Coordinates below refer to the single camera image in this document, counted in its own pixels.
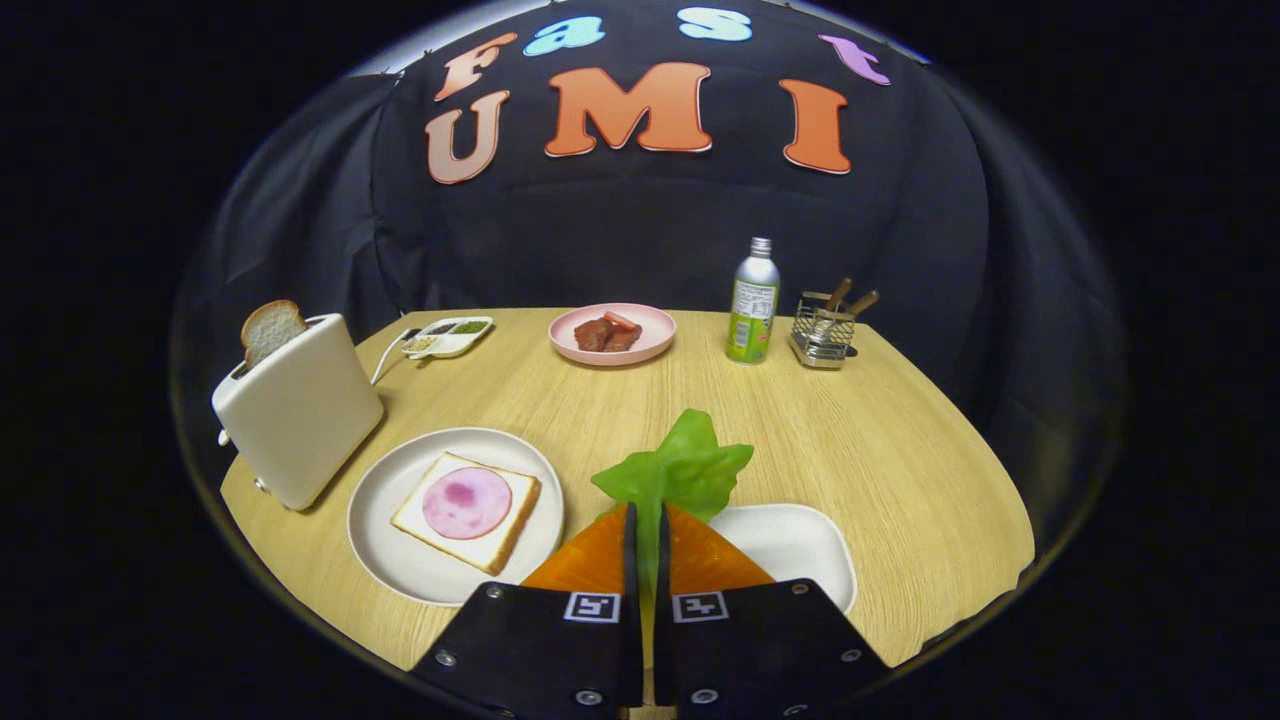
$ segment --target blue letter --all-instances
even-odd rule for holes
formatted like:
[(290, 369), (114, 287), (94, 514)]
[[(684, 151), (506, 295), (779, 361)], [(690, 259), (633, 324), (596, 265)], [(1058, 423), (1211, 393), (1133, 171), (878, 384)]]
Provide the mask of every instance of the blue letter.
[(733, 10), (721, 10), (718, 8), (685, 8), (676, 13), (676, 17), (685, 20), (680, 26), (680, 32), (689, 37), (703, 37), (707, 40), (727, 40), (739, 42), (751, 37), (751, 18)]
[(536, 40), (525, 46), (525, 55), (545, 55), (561, 47), (582, 47), (604, 37), (604, 33), (600, 32), (600, 18), (586, 15), (547, 26), (535, 32), (534, 37)]

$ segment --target wooden table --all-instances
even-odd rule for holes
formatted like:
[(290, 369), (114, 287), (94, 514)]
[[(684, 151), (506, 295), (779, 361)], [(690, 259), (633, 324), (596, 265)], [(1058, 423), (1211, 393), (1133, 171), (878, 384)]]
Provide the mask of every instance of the wooden table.
[[(710, 413), (721, 443), (755, 446), (733, 505), (809, 505), (844, 530), (858, 574), (849, 619), (890, 666), (1012, 589), (1030, 564), (1027, 509), (995, 454), (870, 327), (858, 325), (859, 355), (844, 368), (813, 370), (783, 340), (791, 319), (778, 318), (769, 357), (744, 366), (724, 356), (724, 314), (673, 311), (678, 329), (664, 355), (598, 369), (552, 348), (547, 327), (562, 311), (406, 315), (357, 348), (370, 375), (406, 328), (466, 314), (490, 315), (495, 327), (460, 357), (389, 356), (376, 384), (385, 418), (307, 511), (262, 495), (241, 457), (223, 480), (232, 516), (280, 583), (390, 664), (412, 667), (456, 610), (406, 600), (370, 577), (347, 539), (347, 505), (379, 457), (443, 428), (495, 428), (539, 448), (563, 486), (567, 539), (612, 505), (590, 484), (594, 473), (657, 447), (686, 407)], [(584, 400), (593, 397), (600, 401)]]

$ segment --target white tray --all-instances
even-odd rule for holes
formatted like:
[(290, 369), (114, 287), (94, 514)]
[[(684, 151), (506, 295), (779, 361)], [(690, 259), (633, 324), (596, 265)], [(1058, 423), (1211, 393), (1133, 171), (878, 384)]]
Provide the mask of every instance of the white tray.
[(844, 533), (806, 505), (731, 506), (708, 523), (774, 580), (810, 578), (840, 609), (858, 600), (858, 577)]
[[(440, 325), (462, 325), (463, 323), (480, 322), (485, 323), (485, 327), (480, 332), (475, 333), (456, 333), (449, 331), (444, 334), (433, 336), (430, 334), (433, 329)], [(408, 356), (410, 360), (421, 360), (424, 357), (456, 357), (462, 355), (470, 348), (475, 341), (480, 340), (485, 333), (493, 328), (493, 318), (488, 315), (467, 315), (465, 318), (445, 318), (443, 320), (436, 320), (430, 325), (426, 325), (412, 337), (401, 345), (401, 352)], [(434, 337), (435, 342), (431, 343), (426, 350), (412, 352), (408, 346), (420, 337)]]

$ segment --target aluminum bottle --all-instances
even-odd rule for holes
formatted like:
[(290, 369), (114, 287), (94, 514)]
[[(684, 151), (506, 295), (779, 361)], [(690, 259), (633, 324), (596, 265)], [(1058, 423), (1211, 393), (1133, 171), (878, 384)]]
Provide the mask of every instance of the aluminum bottle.
[(733, 275), (727, 354), (735, 363), (756, 365), (769, 351), (769, 333), (782, 291), (782, 275), (769, 259), (772, 249), (768, 238), (753, 237), (751, 254)]

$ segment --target white toaster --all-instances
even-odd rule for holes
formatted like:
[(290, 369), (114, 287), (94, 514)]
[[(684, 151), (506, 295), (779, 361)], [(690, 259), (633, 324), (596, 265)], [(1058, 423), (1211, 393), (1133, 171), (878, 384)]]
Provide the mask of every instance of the white toaster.
[(306, 332), (252, 370), (238, 365), (212, 402), (259, 487), (291, 510), (315, 502), (383, 416), (339, 314), (308, 318)]

